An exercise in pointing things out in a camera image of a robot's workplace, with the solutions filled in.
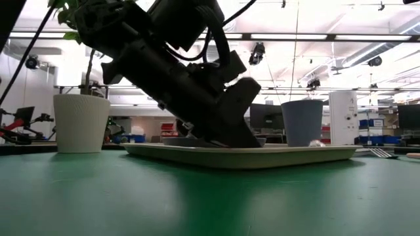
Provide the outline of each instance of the ceiling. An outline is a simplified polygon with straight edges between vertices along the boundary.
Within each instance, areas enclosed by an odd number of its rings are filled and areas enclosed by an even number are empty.
[[[153,1],[139,0],[147,9]],[[247,0],[219,0],[226,16],[230,16],[247,3]],[[357,0],[288,0],[282,8],[281,0],[258,0],[227,29],[236,33],[367,33],[389,34],[401,25],[420,16],[420,5],[403,5],[402,0],[382,0],[383,10],[378,10],[380,1]],[[47,11],[47,0],[28,0],[16,24],[15,31],[33,31]],[[66,31],[56,18],[49,20],[45,31]],[[29,39],[13,39],[13,43],[25,47]],[[357,65],[343,69],[338,75],[331,70],[336,61],[353,55],[371,43],[327,43],[327,42],[263,42],[266,56],[258,66],[249,66],[248,59],[255,42],[231,41],[231,50],[236,50],[248,70],[242,76],[255,78],[262,87],[306,87],[311,78],[319,78],[322,87],[367,88],[378,83],[379,88],[416,87],[420,83],[420,70],[416,67],[420,59],[420,43],[404,43],[381,54],[383,64],[378,67]],[[68,50],[74,42],[65,40],[38,40],[36,48]],[[185,55],[195,56],[202,43],[196,43]],[[87,65],[89,54],[79,59]],[[55,66],[63,66],[63,56],[40,55],[40,59]],[[101,80],[100,60],[95,59],[93,78]],[[116,90],[113,93],[130,96],[133,91]],[[308,96],[327,99],[327,92],[286,90],[262,91],[265,93],[256,102],[273,100],[275,104],[289,99],[298,100]],[[390,98],[396,92],[377,93],[379,99]]]

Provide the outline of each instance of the small object on table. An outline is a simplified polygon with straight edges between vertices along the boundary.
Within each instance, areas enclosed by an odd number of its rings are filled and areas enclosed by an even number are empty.
[[[312,140],[310,141],[309,146],[310,147],[325,147],[326,145],[319,140]]]
[[[407,153],[408,158],[420,159],[420,153]]]

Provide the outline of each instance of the ceiling duct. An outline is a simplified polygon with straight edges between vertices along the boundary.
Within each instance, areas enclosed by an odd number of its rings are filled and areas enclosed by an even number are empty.
[[[401,34],[401,35],[418,35],[420,34],[420,16],[415,17],[409,22],[403,24],[399,28],[393,30],[390,34]],[[354,53],[351,56],[345,58],[342,62],[344,68],[351,68],[358,64],[367,62],[376,56],[393,49],[401,43],[373,43],[364,49]]]

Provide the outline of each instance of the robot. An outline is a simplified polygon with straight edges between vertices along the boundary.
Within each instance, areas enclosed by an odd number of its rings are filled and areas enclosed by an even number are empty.
[[[157,0],[148,12],[133,1],[85,0],[75,21],[83,43],[113,58],[102,64],[105,84],[127,78],[178,117],[190,136],[221,147],[258,148],[243,116],[260,85],[246,77],[226,86],[246,71],[222,29],[239,14],[223,22],[216,0]],[[179,48],[188,51],[206,27],[199,56],[177,54]],[[212,37],[220,58],[208,62],[205,52]],[[184,66],[178,58],[203,58],[203,63]]]

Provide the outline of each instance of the white wall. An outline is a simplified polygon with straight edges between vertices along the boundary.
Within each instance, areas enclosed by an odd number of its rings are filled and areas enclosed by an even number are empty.
[[[0,55],[0,76],[2,78],[0,94],[5,91],[18,64],[17,59],[4,53]],[[53,83],[53,75],[47,76],[47,72],[43,70],[32,71],[23,67],[1,107],[7,112],[14,113],[18,108],[35,106],[33,119],[39,117],[41,113],[47,113],[54,117],[52,113]],[[13,119],[13,116],[4,115],[2,122],[9,125]],[[31,128],[48,136],[51,133],[51,125],[51,123],[36,123]]]

